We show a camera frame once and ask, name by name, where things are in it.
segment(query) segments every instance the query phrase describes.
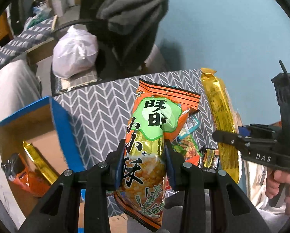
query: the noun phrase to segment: table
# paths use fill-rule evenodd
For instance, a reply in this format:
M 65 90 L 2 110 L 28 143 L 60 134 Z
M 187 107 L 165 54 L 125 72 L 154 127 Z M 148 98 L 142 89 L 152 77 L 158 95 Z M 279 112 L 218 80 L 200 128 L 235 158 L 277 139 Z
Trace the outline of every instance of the table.
M 200 77 L 200 70 L 141 75 L 77 89 L 56 96 L 55 100 L 71 115 L 75 142 L 88 169 L 104 161 L 109 152 L 117 149 L 120 139 L 125 137 L 139 78 L 200 93 L 197 113 L 200 128 L 193 133 L 193 138 L 198 146 L 217 148 L 217 143 L 212 139 L 212 114 Z M 107 199 L 109 217 L 121 214 L 113 196 Z

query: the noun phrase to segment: orange snack bag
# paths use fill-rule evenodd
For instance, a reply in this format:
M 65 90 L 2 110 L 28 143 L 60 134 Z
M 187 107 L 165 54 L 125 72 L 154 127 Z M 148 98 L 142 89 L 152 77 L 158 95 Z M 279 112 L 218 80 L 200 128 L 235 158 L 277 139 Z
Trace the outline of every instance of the orange snack bag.
M 0 166 L 8 180 L 19 185 L 21 189 L 35 197 L 42 197 L 50 188 L 50 184 L 35 172 L 32 172 L 23 157 L 18 153 L 12 154 Z
M 173 141 L 200 94 L 140 79 L 127 126 L 124 178 L 114 193 L 119 207 L 152 231 L 161 227 L 166 168 L 164 139 Z

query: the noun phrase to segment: gold snack bag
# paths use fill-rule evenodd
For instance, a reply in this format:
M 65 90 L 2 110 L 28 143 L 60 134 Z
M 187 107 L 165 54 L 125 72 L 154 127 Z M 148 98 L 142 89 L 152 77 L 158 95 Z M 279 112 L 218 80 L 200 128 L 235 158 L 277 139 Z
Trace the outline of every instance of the gold snack bag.
M 48 166 L 31 143 L 23 141 L 23 148 L 38 170 L 52 185 L 57 180 L 58 175 Z
M 164 139 L 173 141 L 200 95 L 140 79 L 127 125 L 124 178 L 114 193 L 119 207 L 152 231 L 162 224 L 166 168 Z
M 224 82 L 214 76 L 215 70 L 201 68 L 201 81 L 207 95 L 217 130 L 238 133 L 233 109 Z M 241 156 L 234 146 L 218 143 L 222 168 L 238 183 L 241 176 Z

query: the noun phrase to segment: open box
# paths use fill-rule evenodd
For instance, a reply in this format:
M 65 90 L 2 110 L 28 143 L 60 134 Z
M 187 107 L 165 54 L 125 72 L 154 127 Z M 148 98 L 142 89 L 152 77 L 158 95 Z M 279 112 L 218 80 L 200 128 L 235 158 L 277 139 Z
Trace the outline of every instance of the open box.
M 34 164 L 23 149 L 24 140 L 40 151 L 58 175 L 68 168 L 75 172 L 85 169 L 74 142 L 68 113 L 52 97 L 42 98 L 0 122 L 2 162 L 17 152 L 34 171 Z M 28 216 L 38 198 L 10 181 L 8 183 L 24 216 Z

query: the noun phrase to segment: white cloth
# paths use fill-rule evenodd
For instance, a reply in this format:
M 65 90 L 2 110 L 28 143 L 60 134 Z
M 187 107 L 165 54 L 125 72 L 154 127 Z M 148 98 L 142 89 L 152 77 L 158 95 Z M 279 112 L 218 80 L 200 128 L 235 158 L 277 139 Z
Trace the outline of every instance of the white cloth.
M 17 60 L 0 70 L 0 121 L 39 98 L 40 84 L 25 61 Z M 25 217 L 13 197 L 1 168 L 0 200 L 16 227 L 19 228 Z

